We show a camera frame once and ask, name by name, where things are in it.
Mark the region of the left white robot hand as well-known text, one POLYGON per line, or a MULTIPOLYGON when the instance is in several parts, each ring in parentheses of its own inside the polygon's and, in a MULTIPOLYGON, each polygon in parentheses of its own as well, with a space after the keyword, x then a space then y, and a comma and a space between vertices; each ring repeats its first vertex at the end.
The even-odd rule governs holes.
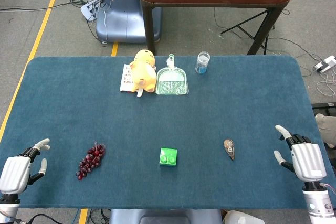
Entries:
POLYGON ((45 176, 48 165, 46 158, 41 160, 38 173, 31 175, 30 170, 36 156, 40 155, 40 151, 50 149, 49 142, 49 138, 43 139, 22 153, 6 160, 1 174, 2 194, 19 195, 28 185, 32 185, 45 176))

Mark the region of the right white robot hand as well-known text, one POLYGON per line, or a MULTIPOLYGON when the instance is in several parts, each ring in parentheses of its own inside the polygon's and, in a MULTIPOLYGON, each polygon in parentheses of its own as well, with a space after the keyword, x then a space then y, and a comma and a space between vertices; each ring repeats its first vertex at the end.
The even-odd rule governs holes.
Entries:
POLYGON ((276 125, 275 129, 281 133, 280 139, 286 141, 292 158, 290 163, 275 150, 274 156, 280 166, 295 173, 303 182, 319 182, 327 176, 318 144, 311 142, 306 136, 291 134, 281 125, 276 125))

